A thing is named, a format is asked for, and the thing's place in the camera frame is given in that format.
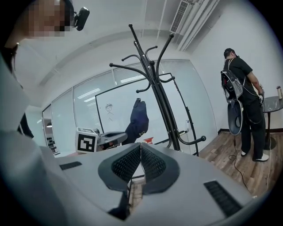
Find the table leg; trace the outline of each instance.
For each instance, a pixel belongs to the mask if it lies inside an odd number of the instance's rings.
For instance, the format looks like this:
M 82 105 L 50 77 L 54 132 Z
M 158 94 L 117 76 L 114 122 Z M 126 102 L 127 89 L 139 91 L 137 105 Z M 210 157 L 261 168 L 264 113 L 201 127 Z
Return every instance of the table leg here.
M 276 147 L 276 141 L 273 137 L 270 136 L 270 112 L 268 112 L 267 115 L 268 115 L 268 128 L 265 136 L 264 150 L 272 150 L 273 148 Z

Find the whiteboard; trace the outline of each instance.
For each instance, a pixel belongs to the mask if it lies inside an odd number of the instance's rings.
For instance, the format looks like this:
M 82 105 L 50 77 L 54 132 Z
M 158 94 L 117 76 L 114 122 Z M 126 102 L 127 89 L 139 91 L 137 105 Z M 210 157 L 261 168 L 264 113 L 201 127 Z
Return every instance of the whiteboard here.
M 171 74 L 161 75 L 163 80 L 171 78 Z M 105 91 L 96 95 L 96 106 L 103 132 L 125 131 L 130 123 L 130 116 L 137 98 L 146 103 L 149 128 L 136 142 L 144 142 L 153 137 L 153 144 L 168 139 L 167 130 L 153 94 L 152 88 L 145 92 L 136 93 L 136 90 L 145 89 L 148 80 L 143 79 Z M 187 112 L 173 81 L 162 84 L 179 131 L 186 131 Z

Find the table top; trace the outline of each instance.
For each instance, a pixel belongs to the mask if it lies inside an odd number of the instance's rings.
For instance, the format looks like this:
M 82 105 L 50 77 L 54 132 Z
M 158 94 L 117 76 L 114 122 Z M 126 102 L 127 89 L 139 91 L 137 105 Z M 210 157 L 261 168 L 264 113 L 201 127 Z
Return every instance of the table top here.
M 283 109 L 283 99 L 279 100 L 278 96 L 267 97 L 264 99 L 264 113 L 275 112 Z

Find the white cube with marker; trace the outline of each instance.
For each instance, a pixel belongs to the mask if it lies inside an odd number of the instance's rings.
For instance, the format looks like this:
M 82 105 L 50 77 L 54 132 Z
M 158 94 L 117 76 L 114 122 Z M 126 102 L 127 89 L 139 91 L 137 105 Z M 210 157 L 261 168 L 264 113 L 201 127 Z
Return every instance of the white cube with marker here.
M 96 152 L 98 135 L 89 128 L 76 128 L 76 152 L 94 153 Z

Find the man's arm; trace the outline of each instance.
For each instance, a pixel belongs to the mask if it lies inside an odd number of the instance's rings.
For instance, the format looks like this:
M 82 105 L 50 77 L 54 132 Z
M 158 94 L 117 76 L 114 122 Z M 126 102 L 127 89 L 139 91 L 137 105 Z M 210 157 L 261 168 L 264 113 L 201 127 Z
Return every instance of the man's arm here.
M 256 78 L 256 76 L 253 74 L 253 72 L 250 72 L 247 75 L 248 79 L 250 80 L 250 82 L 254 85 L 254 87 L 257 89 L 259 94 L 262 94 L 262 88 L 260 87 L 260 82 L 258 81 L 258 79 Z

